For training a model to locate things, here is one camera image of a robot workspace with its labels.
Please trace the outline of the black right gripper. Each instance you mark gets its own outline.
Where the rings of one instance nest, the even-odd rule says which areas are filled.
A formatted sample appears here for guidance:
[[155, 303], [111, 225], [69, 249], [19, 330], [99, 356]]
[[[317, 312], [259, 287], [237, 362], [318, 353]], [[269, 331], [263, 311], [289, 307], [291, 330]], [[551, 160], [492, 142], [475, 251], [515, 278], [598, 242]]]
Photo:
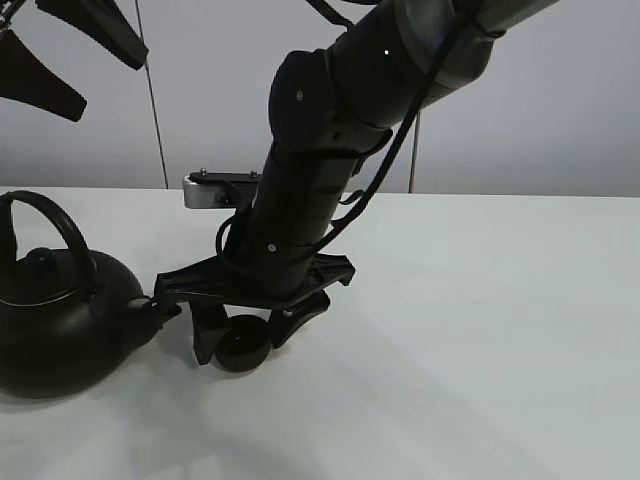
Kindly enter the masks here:
[[357, 165], [355, 152], [294, 153], [272, 145], [253, 201], [230, 209], [214, 256], [157, 276], [154, 297], [162, 309], [189, 302], [198, 365], [211, 362], [229, 331], [223, 305], [282, 310], [268, 319], [271, 345], [279, 349], [329, 309], [328, 286], [351, 282], [350, 260], [324, 253], [320, 241]]

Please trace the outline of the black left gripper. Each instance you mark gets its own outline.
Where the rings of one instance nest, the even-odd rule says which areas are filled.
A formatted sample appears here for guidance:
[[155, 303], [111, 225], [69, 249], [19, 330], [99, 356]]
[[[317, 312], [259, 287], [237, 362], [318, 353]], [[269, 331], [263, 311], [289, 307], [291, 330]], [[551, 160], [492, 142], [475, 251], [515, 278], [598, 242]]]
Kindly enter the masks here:
[[[78, 122], [85, 98], [42, 64], [10, 30], [29, 0], [1, 0], [1, 97]], [[115, 1], [40, 0], [39, 10], [89, 36], [134, 70], [146, 63], [148, 48]]]

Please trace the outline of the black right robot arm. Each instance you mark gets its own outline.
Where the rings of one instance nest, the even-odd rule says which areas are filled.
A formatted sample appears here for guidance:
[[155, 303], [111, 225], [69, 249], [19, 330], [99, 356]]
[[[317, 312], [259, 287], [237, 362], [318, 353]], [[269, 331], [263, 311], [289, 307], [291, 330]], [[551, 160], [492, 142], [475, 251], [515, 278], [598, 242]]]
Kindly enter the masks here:
[[212, 257], [160, 274], [168, 315], [187, 304], [199, 364], [243, 373], [330, 305], [355, 268], [325, 248], [366, 209], [418, 113], [478, 79], [495, 42], [543, 1], [372, 1], [344, 32], [290, 52], [271, 84], [272, 143], [259, 173], [187, 176], [185, 204], [228, 209]]

